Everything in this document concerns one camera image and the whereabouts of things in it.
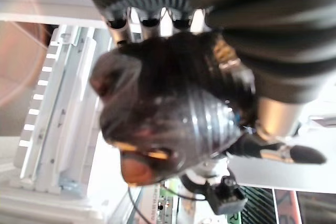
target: robotic hand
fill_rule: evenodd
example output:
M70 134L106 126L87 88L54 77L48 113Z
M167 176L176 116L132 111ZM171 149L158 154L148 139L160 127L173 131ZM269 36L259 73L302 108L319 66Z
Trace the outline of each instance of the robotic hand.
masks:
M127 183L154 184L227 153L326 161L285 141L336 68L335 0L93 1L119 47L98 60L90 81L104 103L103 136L121 150ZM131 42L130 6L138 9L141 43ZM163 7L182 31L170 38L158 37ZM216 30L187 32L196 8ZM181 179L216 214L244 205L233 175L216 185Z

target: black plastic part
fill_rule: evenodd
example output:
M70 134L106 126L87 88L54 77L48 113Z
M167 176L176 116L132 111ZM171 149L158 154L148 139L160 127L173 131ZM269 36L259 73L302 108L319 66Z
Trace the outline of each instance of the black plastic part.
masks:
M123 28L127 23L126 19L116 19L109 21L109 26L113 29L120 29Z
M160 20L157 18L144 19L143 21L141 21L141 24L146 27L157 26L159 23L160 23Z
M191 19L177 19L173 20L173 26L179 30L187 30L190 29Z
M267 142L258 140L258 136L251 134L242 135L229 149L225 151L236 156L261 158L261 150L278 150L284 143L266 145Z
M216 215L234 214L243 210L247 198L237 185L234 176L223 176L219 184L203 185L192 182L187 175L180 177L184 187L195 194L202 194Z

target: black cable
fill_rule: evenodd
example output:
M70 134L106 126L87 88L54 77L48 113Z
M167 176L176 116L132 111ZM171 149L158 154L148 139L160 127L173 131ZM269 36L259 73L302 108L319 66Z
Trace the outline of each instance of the black cable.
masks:
M127 188L127 192L128 192L128 196L130 197L130 200L132 202L132 205L134 207L134 210L140 215L140 217L147 223L147 224L152 224L149 220L147 220L147 218L142 214L142 212L137 208L135 202L134 202L134 199L133 199L133 196L132 196L132 193L131 193L131 188L128 187Z
M204 199L197 199L197 198L192 198L192 197L184 196L184 195L178 194L178 193L174 192L173 190L167 188L165 185L162 185L162 184L161 184L161 186L162 186L166 191L168 191L168 192L170 192L170 193L172 193L172 194L174 194L174 195L176 195L176 196L178 196L178 197L180 197L180 198L182 198L182 199L187 199L187 200L192 200L192 201L206 201L206 198L204 198Z

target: white metal rack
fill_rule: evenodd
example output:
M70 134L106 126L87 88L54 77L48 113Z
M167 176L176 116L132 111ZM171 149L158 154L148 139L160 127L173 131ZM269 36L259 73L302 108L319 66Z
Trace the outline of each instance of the white metal rack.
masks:
M127 185L119 151L99 134L101 104L88 84L94 62L110 47L104 29L61 25L54 31L14 160L20 176L0 184L1 221L82 224L113 218ZM134 189L133 197L139 192Z

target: clear plastic wrap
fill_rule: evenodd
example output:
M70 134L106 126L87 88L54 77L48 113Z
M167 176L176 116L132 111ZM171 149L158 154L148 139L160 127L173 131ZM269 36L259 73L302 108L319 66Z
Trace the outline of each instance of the clear plastic wrap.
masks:
M250 104L239 101L251 98L252 88L223 68L228 59L217 57L225 51L218 45L223 49L217 33L179 33L124 45L98 60L90 81L104 102L103 136L121 150L126 182L167 179L240 136L241 111Z

